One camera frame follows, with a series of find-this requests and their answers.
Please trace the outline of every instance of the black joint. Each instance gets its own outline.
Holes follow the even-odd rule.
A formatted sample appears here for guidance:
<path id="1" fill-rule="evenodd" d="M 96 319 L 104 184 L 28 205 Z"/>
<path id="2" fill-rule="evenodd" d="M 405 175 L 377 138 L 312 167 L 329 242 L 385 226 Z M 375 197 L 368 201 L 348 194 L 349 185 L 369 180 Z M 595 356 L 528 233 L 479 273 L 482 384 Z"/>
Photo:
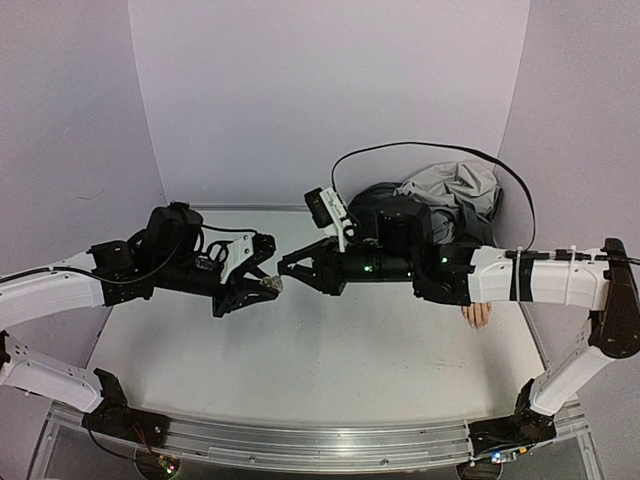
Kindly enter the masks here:
<path id="1" fill-rule="evenodd" d="M 93 412 L 85 413 L 82 426 L 92 432 L 135 443 L 140 443 L 138 432 L 141 432 L 147 445 L 161 447 L 169 426 L 169 418 L 165 415 L 129 408 L 127 398 L 115 375 L 99 368 L 96 368 L 93 373 L 100 380 L 102 403 Z"/>
<path id="2" fill-rule="evenodd" d="M 425 255 L 428 261 L 417 269 L 413 294 L 443 305 L 470 305 L 469 274 L 476 246 L 441 245 Z"/>
<path id="3" fill-rule="evenodd" d="M 509 300 L 521 302 L 532 302 L 533 292 L 531 291 L 531 278 L 533 276 L 533 264 L 535 259 L 531 256 L 520 257 L 520 269 L 518 270 L 518 257 L 513 258 L 513 268 L 511 271 L 511 291 Z M 519 282 L 520 298 L 516 289 L 516 282 Z"/>
<path id="4" fill-rule="evenodd" d="M 522 388 L 513 415 L 469 425 L 475 457 L 481 458 L 502 450 L 529 448 L 556 437 L 553 417 L 531 409 L 529 397 L 532 386 L 533 379 Z"/>
<path id="5" fill-rule="evenodd" d="M 6 330 L 0 332 L 0 369 L 2 369 L 5 363 L 11 362 L 11 355 L 7 353 L 7 346 L 5 343 L 5 338 L 8 336 L 9 334 Z"/>
<path id="6" fill-rule="evenodd" d="M 96 263 L 96 268 L 92 272 L 101 277 L 114 279 L 135 271 L 133 249 L 124 240 L 94 245 L 87 253 L 93 255 Z"/>
<path id="7" fill-rule="evenodd" d="M 591 312 L 589 345 L 609 358 L 629 358 L 640 352 L 640 302 L 638 288 L 624 244 L 608 238 L 603 249 L 609 258 L 607 303 L 604 311 Z"/>

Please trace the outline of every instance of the gray cloth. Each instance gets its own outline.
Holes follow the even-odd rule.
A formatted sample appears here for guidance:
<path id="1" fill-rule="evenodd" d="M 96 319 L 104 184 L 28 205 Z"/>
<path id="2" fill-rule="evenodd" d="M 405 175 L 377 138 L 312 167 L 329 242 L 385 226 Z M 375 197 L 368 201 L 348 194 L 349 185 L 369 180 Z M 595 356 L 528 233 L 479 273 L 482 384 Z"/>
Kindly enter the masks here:
<path id="1" fill-rule="evenodd" d="M 501 188 L 493 172 L 481 162 L 432 165 L 395 193 L 429 205 L 435 243 L 459 240 L 463 232 L 481 244 L 493 244 L 491 224 Z"/>

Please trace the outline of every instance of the white wall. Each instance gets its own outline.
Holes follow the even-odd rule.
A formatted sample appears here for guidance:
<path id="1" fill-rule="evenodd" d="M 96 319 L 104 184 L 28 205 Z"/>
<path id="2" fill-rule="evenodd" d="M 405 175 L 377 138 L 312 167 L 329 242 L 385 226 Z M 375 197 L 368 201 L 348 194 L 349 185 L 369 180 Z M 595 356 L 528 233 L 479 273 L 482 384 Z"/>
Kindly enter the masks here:
<path id="1" fill-rule="evenodd" d="M 0 273 L 127 238 L 164 203 L 124 0 L 0 2 Z M 11 329 L 84 365 L 105 309 Z M 0 475 L 24 478 L 49 401 L 0 387 Z"/>
<path id="2" fill-rule="evenodd" d="M 422 139 L 498 152 L 528 0 L 131 0 L 169 198 L 303 204 L 351 150 Z M 338 171 L 343 193 L 453 157 L 396 150 Z"/>
<path id="3" fill-rule="evenodd" d="M 532 190 L 538 248 L 597 247 L 614 236 L 640 255 L 639 32 L 635 0 L 532 3 L 501 157 Z M 530 218 L 518 187 L 505 182 L 498 237 L 517 246 L 528 238 Z M 586 312 L 533 307 L 557 356 Z M 640 478 L 640 356 L 607 367 L 580 399 L 607 478 Z"/>

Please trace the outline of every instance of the white table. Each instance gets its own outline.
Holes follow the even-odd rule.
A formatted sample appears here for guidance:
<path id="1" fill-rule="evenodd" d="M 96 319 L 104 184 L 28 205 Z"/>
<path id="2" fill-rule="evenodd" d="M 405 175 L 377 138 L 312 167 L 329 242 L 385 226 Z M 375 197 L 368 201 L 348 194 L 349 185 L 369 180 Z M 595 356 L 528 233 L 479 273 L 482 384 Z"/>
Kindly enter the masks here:
<path id="1" fill-rule="evenodd" d="M 282 255 L 319 238 L 308 213 L 203 211 L 205 222 L 276 237 Z M 206 232 L 207 242 L 224 235 Z M 156 290 L 116 307 L 90 361 L 132 406 L 261 424 L 383 425 L 506 415 L 543 367 L 519 306 L 473 331 L 460 309 L 410 284 L 347 285 L 329 297 L 285 278 L 275 302 L 222 319 L 207 298 Z"/>

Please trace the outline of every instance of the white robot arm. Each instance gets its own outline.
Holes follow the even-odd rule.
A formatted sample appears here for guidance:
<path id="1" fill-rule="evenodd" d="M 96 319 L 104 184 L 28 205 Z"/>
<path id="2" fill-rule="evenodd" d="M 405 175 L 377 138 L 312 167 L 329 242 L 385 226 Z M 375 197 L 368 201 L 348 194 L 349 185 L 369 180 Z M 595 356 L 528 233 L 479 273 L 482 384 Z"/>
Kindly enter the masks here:
<path id="1" fill-rule="evenodd" d="M 205 249 L 203 228 L 241 235 Z M 215 246 L 219 250 L 212 258 Z M 279 277 L 259 268 L 274 252 L 270 235 L 209 227 L 189 205 L 172 203 L 156 208 L 147 228 L 128 241 L 95 245 L 55 265 L 0 277 L 0 385 L 71 405 L 85 412 L 86 426 L 109 435 L 138 441 L 131 433 L 135 423 L 149 444 L 158 446 L 168 419 L 129 408 L 114 375 L 67 365 L 30 349 L 6 330 L 65 310 L 148 300 L 155 288 L 211 297 L 213 316 L 221 317 L 278 297 Z"/>
<path id="2" fill-rule="evenodd" d="M 335 192 L 320 192 L 305 196 L 317 226 L 326 231 L 329 220 L 352 225 L 344 205 L 335 207 Z M 428 207 L 408 197 L 381 201 L 377 228 L 377 241 L 329 237 L 285 255 L 279 273 L 330 295 L 340 295 L 350 282 L 404 281 L 416 297 L 446 305 L 544 302 L 590 312 L 562 357 L 523 387 L 514 415 L 470 425 L 477 457 L 552 439 L 553 415 L 565 401 L 606 365 L 640 351 L 640 304 L 630 268 L 635 260 L 620 240 L 584 252 L 435 245 Z M 343 230 L 335 229 L 338 235 Z"/>

